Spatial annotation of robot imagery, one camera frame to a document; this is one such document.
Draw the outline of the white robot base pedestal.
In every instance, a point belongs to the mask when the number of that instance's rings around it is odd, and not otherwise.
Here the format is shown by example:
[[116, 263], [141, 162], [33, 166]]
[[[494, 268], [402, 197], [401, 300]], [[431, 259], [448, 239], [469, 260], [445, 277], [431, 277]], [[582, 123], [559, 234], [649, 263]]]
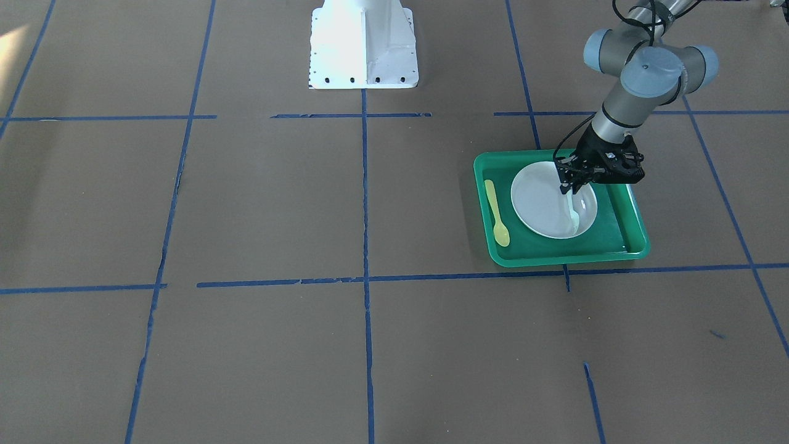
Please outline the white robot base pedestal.
[[325, 1], [311, 16], [308, 87], [414, 88], [414, 15], [400, 1]]

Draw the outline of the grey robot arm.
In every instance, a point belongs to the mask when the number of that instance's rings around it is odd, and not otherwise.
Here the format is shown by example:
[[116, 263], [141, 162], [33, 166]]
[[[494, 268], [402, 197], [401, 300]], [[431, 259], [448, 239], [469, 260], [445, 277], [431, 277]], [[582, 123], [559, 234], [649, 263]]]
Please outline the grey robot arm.
[[561, 194], [589, 183], [635, 184], [645, 176], [634, 135], [657, 109], [710, 84], [719, 58], [705, 46], [671, 47], [660, 42], [697, 1], [639, 1], [614, 29], [596, 31], [584, 45], [587, 67], [617, 81], [599, 110], [581, 123], [583, 135], [570, 155], [553, 155]]

